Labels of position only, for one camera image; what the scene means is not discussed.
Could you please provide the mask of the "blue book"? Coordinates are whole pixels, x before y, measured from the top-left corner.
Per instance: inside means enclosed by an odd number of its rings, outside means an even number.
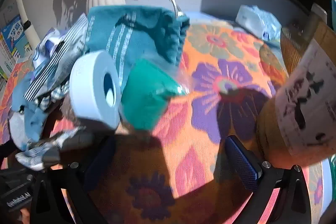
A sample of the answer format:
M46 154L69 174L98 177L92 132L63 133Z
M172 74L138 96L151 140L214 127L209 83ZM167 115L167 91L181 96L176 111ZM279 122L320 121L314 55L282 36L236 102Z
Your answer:
M17 15L2 29L2 34L13 57L22 58L32 52L20 15Z

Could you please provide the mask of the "blue microfiber cloth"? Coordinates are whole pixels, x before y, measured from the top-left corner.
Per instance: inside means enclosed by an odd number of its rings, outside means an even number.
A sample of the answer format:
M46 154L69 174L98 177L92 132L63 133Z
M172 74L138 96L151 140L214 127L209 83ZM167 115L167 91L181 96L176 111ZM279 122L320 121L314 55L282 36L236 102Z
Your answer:
M21 151L26 149L29 141L39 141L49 115L24 98L32 76L32 72L27 73L14 88L8 119L11 139Z

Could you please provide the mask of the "brown pen holder pot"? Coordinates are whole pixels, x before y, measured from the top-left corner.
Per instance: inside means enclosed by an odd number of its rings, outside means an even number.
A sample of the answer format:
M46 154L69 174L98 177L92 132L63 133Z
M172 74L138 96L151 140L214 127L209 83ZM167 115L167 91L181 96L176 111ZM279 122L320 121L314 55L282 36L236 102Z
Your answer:
M314 4L301 34L281 30L289 78L256 126L261 156L275 167L309 166L335 154L335 32L326 23Z

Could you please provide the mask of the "teal towel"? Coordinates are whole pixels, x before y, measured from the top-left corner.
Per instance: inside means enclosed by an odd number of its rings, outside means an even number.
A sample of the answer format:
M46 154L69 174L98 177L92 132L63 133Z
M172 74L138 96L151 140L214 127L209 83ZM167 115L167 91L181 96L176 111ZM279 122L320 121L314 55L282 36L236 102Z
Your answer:
M87 52L107 51L124 88L133 64L143 57L159 56L178 66L190 20L163 7L96 6L88 13Z

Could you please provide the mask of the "white tape roll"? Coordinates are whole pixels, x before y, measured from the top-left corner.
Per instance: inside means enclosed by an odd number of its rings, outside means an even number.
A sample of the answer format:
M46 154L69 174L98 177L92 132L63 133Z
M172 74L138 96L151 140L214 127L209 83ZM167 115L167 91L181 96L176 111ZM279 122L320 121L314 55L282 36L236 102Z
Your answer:
M107 51L90 52L76 60L69 94L81 124L94 131L118 128L121 91L114 61Z

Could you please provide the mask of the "striped packet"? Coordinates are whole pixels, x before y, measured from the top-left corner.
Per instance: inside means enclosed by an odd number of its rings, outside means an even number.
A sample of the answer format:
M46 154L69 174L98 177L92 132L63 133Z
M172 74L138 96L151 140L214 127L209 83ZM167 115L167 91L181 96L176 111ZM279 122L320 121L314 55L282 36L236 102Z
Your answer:
M50 60L30 84L24 95L27 101L33 101L51 92L69 76L75 61L84 53L87 28L88 18L81 14L68 32L60 38L60 43Z

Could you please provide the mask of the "blue tissue pack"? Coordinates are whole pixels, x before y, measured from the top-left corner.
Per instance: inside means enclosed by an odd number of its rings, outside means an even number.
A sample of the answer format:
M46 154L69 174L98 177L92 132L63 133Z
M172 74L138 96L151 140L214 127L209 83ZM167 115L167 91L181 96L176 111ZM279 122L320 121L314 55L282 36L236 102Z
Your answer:
M260 40L265 42L280 40L282 25L278 19L257 6L241 5L235 21Z

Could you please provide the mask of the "floral orange table mat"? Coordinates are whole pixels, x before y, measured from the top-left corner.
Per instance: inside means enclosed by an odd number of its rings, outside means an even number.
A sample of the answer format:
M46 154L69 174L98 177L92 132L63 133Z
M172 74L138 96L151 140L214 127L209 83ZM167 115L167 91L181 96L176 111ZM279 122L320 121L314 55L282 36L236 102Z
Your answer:
M151 132L122 123L116 152L89 192L107 223L232 223L252 194L230 169L224 142L255 144L256 119L286 80L269 47L230 28L193 25L181 69L192 92L173 98ZM1 223L32 223L31 203Z

